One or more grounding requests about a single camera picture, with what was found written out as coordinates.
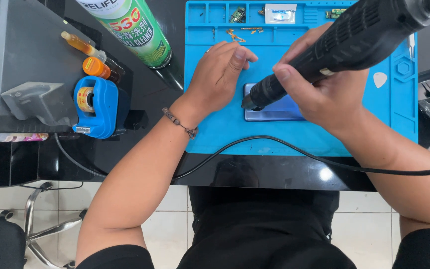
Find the tape roll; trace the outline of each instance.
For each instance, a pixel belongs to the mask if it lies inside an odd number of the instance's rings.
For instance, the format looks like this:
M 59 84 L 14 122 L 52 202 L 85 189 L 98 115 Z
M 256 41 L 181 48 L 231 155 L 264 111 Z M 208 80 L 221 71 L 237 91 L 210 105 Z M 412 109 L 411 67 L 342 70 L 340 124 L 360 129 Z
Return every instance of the tape roll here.
M 94 113 L 92 98 L 94 97 L 93 87 L 81 87 L 77 91 L 77 106 L 84 112 Z

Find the contact cleaner can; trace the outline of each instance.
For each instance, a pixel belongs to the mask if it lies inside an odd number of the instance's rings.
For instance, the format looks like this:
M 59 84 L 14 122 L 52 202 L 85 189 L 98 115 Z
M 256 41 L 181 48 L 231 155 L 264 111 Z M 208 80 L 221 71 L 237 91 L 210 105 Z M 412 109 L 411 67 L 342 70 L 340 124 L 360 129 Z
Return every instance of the contact cleaner can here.
M 169 64 L 172 50 L 145 0 L 77 0 L 145 65 Z

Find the white floor tile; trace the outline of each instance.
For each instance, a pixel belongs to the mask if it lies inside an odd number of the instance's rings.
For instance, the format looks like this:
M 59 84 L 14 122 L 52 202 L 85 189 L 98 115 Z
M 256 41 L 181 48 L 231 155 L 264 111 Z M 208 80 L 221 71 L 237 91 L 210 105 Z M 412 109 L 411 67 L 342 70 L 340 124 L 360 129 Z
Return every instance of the white floor tile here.
M 401 230 L 399 229 L 399 213 L 392 213 L 392 246 L 393 246 L 393 263 L 396 260 L 397 249 L 401 243 Z
M 39 187 L 47 180 L 39 180 L 33 183 L 25 184 L 27 186 Z M 59 186 L 58 181 L 51 181 L 53 188 Z M 23 210 L 29 195 L 33 189 L 23 187 L 0 188 L 0 209 Z M 57 210 L 59 191 L 45 191 L 39 194 L 34 203 L 35 210 Z
M 99 189 L 100 182 L 84 182 L 81 188 L 59 191 L 59 210 L 87 209 Z M 59 181 L 61 188 L 72 188 L 81 185 L 78 181 Z
M 339 208 L 336 212 L 391 212 L 391 206 L 373 192 L 340 192 Z
M 187 211 L 187 186 L 170 185 L 155 211 Z
M 392 267 L 391 213 L 340 213 L 332 221 L 332 243 L 358 269 Z
M 192 211 L 192 203 L 190 202 L 190 193 L 188 193 L 188 186 L 187 186 L 187 211 Z
M 24 210 L 15 210 L 13 217 L 8 221 L 16 223 L 24 229 Z M 43 229 L 50 228 L 57 225 L 57 211 L 54 210 L 34 210 L 34 227 L 33 232 L 39 232 Z M 43 249 L 49 260 L 57 265 L 57 235 L 51 235 L 41 238 L 37 241 L 39 246 Z M 42 269 L 44 265 L 36 259 L 30 250 L 26 249 L 28 259 L 24 269 Z
M 187 212 L 187 249 L 192 246 L 194 241 L 194 229 L 192 228 L 192 223 L 194 222 L 194 213 Z
M 154 212 L 142 230 L 155 268 L 176 268 L 187 251 L 187 212 Z
M 59 223 L 74 219 L 79 216 L 81 211 L 59 211 Z M 59 236 L 59 266 L 64 266 L 68 262 L 75 260 L 75 251 L 77 248 L 77 237 L 81 225 L 64 231 Z

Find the person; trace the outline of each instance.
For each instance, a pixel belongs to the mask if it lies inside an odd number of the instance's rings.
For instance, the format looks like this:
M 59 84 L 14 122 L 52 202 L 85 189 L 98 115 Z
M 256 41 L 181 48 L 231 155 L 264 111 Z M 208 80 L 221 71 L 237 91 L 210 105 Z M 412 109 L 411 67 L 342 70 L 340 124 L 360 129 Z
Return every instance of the person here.
M 343 142 L 363 167 L 430 169 L 428 150 L 363 107 L 368 70 L 343 71 L 311 84 L 287 64 L 328 27 L 310 29 L 273 66 L 302 115 Z M 257 59 L 237 42 L 212 46 L 170 113 L 184 127 L 195 129 L 207 115 L 231 101 L 240 72 Z M 188 141 L 184 128 L 162 116 L 112 169 L 82 223 L 78 269 L 154 268 L 141 225 L 164 198 Z M 246 166 L 236 173 L 253 174 Z M 229 169 L 230 165 L 220 167 Z M 225 180 L 227 169 L 220 173 Z M 430 176 L 368 176 L 400 214 L 402 241 L 393 268 L 430 268 Z M 195 236 L 179 269 L 355 268 L 330 243 L 338 192 L 297 191 L 294 195 L 291 190 L 222 187 L 190 188 L 189 192 Z

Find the hand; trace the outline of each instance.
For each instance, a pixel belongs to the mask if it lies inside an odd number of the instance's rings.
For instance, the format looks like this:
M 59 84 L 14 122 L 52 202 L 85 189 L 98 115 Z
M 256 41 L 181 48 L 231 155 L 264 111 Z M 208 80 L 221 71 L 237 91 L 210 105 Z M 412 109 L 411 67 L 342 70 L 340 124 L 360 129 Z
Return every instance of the hand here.
M 338 137 L 348 132 L 353 123 L 362 120 L 365 111 L 362 99 L 369 70 L 342 71 L 311 84 L 287 64 L 314 44 L 330 26 L 331 23 L 327 23 L 310 29 L 296 40 L 273 66 L 273 71 L 298 104 L 303 117 Z
M 238 42 L 222 41 L 212 46 L 198 62 L 187 91 L 172 106 L 184 106 L 193 117 L 187 121 L 197 125 L 233 99 L 240 72 L 250 67 L 248 62 L 257 60 L 253 52 Z

